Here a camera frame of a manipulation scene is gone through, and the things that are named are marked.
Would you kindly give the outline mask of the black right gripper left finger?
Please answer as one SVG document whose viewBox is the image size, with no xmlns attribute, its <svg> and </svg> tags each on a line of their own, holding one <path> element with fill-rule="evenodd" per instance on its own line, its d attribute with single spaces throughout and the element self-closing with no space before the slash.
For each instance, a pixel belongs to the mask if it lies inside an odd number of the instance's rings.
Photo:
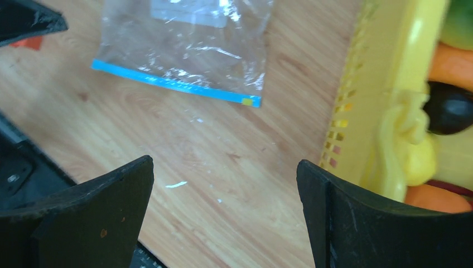
<svg viewBox="0 0 473 268">
<path fill-rule="evenodd" d="M 2 267 L 129 267 L 153 188 L 145 155 L 1 212 Z"/>
</svg>

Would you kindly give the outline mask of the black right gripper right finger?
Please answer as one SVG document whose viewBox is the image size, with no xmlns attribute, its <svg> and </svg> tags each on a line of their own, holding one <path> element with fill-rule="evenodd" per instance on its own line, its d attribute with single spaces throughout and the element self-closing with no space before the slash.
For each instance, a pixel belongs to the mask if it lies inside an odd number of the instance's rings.
<svg viewBox="0 0 473 268">
<path fill-rule="evenodd" d="M 472 213 L 400 203 L 302 160 L 297 187 L 316 267 L 471 267 Z"/>
</svg>

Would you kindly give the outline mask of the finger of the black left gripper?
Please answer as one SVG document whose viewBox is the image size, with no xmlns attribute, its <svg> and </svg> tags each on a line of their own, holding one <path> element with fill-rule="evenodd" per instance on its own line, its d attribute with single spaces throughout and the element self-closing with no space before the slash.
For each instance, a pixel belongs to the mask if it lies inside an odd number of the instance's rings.
<svg viewBox="0 0 473 268">
<path fill-rule="evenodd" d="M 68 30 L 62 13 L 37 1 L 1 1 L 1 46 Z"/>
</svg>

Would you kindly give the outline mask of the yellow plastic basket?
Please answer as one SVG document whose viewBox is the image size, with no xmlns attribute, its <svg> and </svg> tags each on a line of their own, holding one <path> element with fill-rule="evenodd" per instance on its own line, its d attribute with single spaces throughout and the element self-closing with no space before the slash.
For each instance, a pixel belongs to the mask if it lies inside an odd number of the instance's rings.
<svg viewBox="0 0 473 268">
<path fill-rule="evenodd" d="M 319 166 L 403 201 L 432 184 L 472 198 L 472 131 L 427 129 L 429 73 L 449 1 L 362 1 Z"/>
</svg>

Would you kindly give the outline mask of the clear zip top bag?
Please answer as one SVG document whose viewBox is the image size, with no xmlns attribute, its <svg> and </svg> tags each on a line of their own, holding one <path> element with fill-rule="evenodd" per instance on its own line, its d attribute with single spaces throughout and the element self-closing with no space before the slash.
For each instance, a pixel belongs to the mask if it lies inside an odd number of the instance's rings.
<svg viewBox="0 0 473 268">
<path fill-rule="evenodd" d="M 260 107 L 273 1 L 105 1 L 91 67 Z"/>
</svg>

